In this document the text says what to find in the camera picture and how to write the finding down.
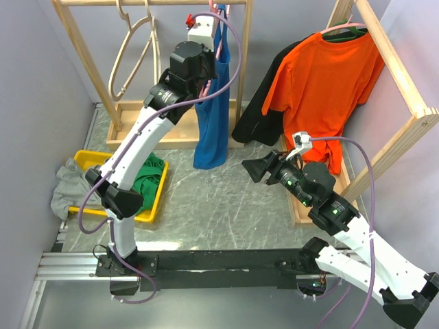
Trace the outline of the yellow plastic tray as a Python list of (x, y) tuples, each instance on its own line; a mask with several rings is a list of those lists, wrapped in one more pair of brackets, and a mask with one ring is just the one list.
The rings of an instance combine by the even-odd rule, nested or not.
[[(82, 170), (85, 171), (91, 167), (103, 165), (111, 156), (112, 156), (112, 154), (110, 154), (110, 153), (104, 153), (104, 152), (98, 152), (98, 151), (88, 151), (88, 150), (79, 150), (76, 153), (76, 155), (74, 156), (74, 160), (77, 162), (78, 166)], [(163, 169), (162, 178), (161, 178), (160, 184), (158, 186), (158, 190), (157, 190), (156, 197), (154, 200), (154, 205), (153, 205), (151, 210), (145, 210), (142, 213), (136, 215), (135, 221), (137, 221), (137, 222), (153, 223), (155, 218), (156, 218), (159, 200), (160, 200), (161, 194), (163, 192), (163, 188), (165, 185), (165, 179), (167, 177), (167, 172), (168, 172), (168, 168), (169, 168), (169, 163), (166, 161), (164, 161), (164, 163), (165, 163), (165, 167)]]

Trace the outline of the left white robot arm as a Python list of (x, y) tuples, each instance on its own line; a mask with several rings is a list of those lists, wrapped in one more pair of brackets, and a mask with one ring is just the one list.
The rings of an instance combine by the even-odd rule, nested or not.
[(206, 82), (216, 76), (215, 50), (183, 41), (170, 55), (169, 68), (151, 87), (136, 123), (116, 152), (86, 180), (99, 195), (110, 224), (107, 255), (112, 266), (127, 276), (139, 266), (134, 240), (134, 217), (143, 196), (133, 188), (135, 178), (158, 142), (188, 111)]

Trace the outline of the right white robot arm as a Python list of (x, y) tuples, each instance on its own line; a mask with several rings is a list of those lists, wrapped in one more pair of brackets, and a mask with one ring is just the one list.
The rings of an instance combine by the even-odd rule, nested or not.
[(303, 247), (301, 267), (333, 273), (357, 288), (371, 292), (385, 314), (403, 328), (415, 328), (438, 294), (438, 274), (427, 273), (398, 253), (370, 226), (364, 216), (333, 187), (335, 178), (321, 162), (303, 164), (278, 151), (243, 160), (253, 182), (268, 173), (267, 185), (281, 184), (303, 206), (312, 222), (359, 256), (354, 260), (326, 241), (312, 238)]

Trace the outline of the blue tank top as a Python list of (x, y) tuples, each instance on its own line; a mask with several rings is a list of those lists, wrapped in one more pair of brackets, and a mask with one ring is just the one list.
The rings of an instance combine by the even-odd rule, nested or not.
[[(223, 23), (221, 23), (221, 31), (223, 32), (222, 51), (219, 60), (216, 60), (215, 63), (217, 78), (211, 81), (209, 95), (217, 92), (230, 81), (228, 28)], [(216, 98), (195, 105), (200, 130), (200, 138), (193, 158), (193, 167), (196, 169), (213, 169), (224, 164), (226, 161), (228, 151), (229, 97), (230, 91), (226, 90)]]

